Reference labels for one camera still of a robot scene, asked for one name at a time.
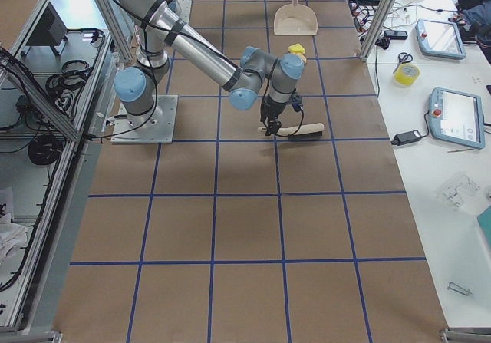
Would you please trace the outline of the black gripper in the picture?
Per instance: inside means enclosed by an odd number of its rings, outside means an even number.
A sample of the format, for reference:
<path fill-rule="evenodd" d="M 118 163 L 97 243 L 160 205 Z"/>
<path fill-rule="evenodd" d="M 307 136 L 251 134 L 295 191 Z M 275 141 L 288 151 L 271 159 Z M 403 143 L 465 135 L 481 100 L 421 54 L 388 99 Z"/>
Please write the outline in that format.
<path fill-rule="evenodd" d="M 270 94 L 262 98 L 260 107 L 260 121 L 264 128 L 267 128 L 268 135 L 276 135 L 281 128 L 281 122 L 278 120 L 279 115 L 284 109 L 291 105 L 295 112 L 303 112 L 302 97 L 296 92 L 292 92 L 286 102 L 274 101 Z"/>

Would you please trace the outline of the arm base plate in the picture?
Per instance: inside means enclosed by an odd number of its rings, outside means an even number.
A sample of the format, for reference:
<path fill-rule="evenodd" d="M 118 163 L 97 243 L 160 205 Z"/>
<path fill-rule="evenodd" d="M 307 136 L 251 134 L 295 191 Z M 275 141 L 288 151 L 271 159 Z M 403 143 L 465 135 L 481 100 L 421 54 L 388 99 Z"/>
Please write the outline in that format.
<path fill-rule="evenodd" d="M 117 120 L 110 137 L 116 144 L 172 143 L 178 105 L 177 95 L 158 95 L 157 107 L 142 116 L 127 114 L 120 103 L 118 114 L 126 115 Z"/>

